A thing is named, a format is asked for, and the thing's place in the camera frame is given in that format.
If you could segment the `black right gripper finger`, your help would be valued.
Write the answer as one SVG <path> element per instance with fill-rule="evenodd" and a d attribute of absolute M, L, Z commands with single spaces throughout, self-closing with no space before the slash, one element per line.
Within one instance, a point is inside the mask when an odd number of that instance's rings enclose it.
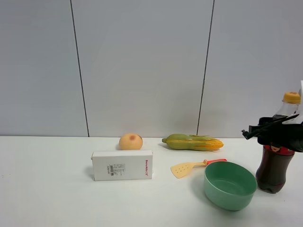
<path fill-rule="evenodd" d="M 261 117 L 258 121 L 258 125 L 277 125 L 281 123 L 281 119 L 273 117 Z"/>

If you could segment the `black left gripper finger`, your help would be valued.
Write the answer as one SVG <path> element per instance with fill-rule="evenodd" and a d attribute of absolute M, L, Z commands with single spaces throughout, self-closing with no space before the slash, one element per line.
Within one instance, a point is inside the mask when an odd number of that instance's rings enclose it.
<path fill-rule="evenodd" d="M 281 122 L 283 124 L 293 124 L 292 123 L 292 120 L 293 119 L 297 119 L 299 116 L 299 114 L 294 114 L 292 116 L 284 116 L 284 117 L 281 117 L 279 119 L 281 119 Z M 242 130 L 242 134 L 243 136 L 248 140 L 248 139 L 251 139 L 252 137 L 257 137 L 257 134 L 258 134 L 258 131 L 260 128 L 264 127 L 265 125 L 257 125 L 257 126 L 252 126 L 250 125 L 249 126 L 249 129 L 248 131 L 246 130 Z"/>

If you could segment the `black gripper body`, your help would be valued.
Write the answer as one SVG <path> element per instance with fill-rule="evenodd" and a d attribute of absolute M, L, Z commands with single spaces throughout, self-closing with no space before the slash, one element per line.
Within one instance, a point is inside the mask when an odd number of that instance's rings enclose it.
<path fill-rule="evenodd" d="M 258 142 L 262 145 L 278 145 L 295 152 L 303 152 L 303 125 L 271 123 L 259 129 Z"/>

